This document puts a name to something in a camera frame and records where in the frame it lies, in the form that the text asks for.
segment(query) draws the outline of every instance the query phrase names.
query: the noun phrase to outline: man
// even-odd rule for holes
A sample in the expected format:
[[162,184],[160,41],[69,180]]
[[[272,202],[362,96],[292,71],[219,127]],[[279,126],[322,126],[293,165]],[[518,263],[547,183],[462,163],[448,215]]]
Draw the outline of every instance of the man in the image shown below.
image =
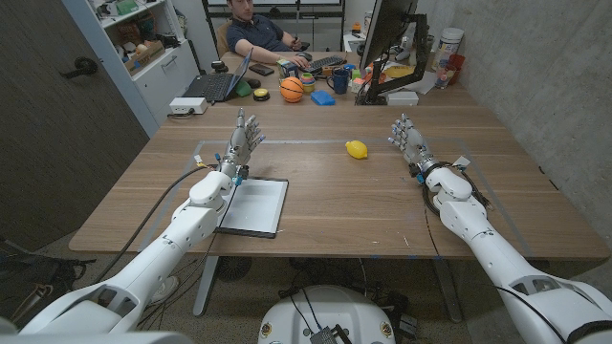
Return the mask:
[[302,56],[281,56],[275,52],[299,51],[302,42],[283,32],[270,19],[253,15],[252,0],[227,0],[232,23],[228,27],[228,46],[232,52],[246,56],[252,49],[251,59],[263,63],[275,63],[284,58],[299,67],[308,67]]

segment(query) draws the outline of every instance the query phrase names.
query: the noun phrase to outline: door handle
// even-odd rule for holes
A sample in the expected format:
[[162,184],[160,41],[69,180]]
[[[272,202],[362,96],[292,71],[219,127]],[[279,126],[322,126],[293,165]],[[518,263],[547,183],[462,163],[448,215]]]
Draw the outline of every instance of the door handle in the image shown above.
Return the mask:
[[172,55],[172,58],[170,58],[170,60],[167,63],[162,65],[162,68],[169,66],[170,63],[174,62],[175,59],[176,59],[176,55]]
[[92,75],[98,71],[98,63],[96,63],[96,61],[94,61],[93,59],[84,56],[76,58],[75,67],[75,71],[71,71],[68,73],[60,72],[60,74],[67,79],[71,79],[79,75]]

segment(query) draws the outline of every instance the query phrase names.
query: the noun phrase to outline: laptop screen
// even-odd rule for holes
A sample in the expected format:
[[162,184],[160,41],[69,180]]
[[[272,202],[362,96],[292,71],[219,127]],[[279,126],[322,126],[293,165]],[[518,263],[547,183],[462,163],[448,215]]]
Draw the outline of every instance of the laptop screen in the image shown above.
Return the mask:
[[245,59],[242,60],[242,63],[240,63],[240,66],[236,68],[236,72],[234,72],[233,75],[231,76],[231,81],[229,82],[229,87],[228,87],[228,92],[226,93],[226,97],[230,95],[231,91],[233,91],[233,88],[236,87],[236,84],[238,83],[238,81],[240,81],[242,76],[247,72],[247,69],[249,68],[249,61],[251,60],[251,54],[252,54],[252,49],[249,52],[249,54],[247,54],[247,57],[245,57]]

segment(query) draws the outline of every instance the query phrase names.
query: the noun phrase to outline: robotic hand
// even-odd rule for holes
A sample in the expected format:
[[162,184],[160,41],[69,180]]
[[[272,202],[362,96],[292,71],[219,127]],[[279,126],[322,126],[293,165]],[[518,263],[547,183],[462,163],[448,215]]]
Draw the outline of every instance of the robotic hand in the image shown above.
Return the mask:
[[251,158],[251,152],[266,137],[257,137],[261,130],[257,128],[259,122],[255,121],[255,115],[245,121],[245,112],[241,108],[236,120],[236,129],[226,147],[226,153],[221,160],[218,171],[228,176],[234,176],[239,166],[246,165]]
[[95,334],[134,330],[153,293],[183,255],[217,227],[218,217],[227,206],[221,196],[230,193],[236,183],[232,178],[238,176],[253,149],[264,139],[256,138],[260,130],[255,116],[247,121],[244,116],[240,109],[236,129],[217,170],[209,172],[189,190],[189,198],[174,211],[172,222],[162,235],[117,275],[55,300],[15,338],[38,334],[41,335],[38,339],[44,338],[40,341],[48,342],[51,333],[93,338]]
[[527,343],[610,343],[612,302],[595,288],[533,268],[487,220],[471,185],[437,161],[421,133],[402,114],[389,141],[400,148],[410,175],[437,193],[442,223],[471,248]]

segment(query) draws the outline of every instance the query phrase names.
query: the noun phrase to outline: concrete wall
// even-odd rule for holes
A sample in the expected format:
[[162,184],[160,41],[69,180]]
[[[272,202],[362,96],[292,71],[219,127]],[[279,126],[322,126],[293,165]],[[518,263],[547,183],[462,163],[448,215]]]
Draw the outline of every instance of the concrete wall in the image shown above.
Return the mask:
[[[492,109],[612,247],[612,2],[430,0],[431,31],[466,31],[460,82]],[[612,298],[612,263],[556,272]],[[501,308],[470,320],[474,343],[516,342]]]

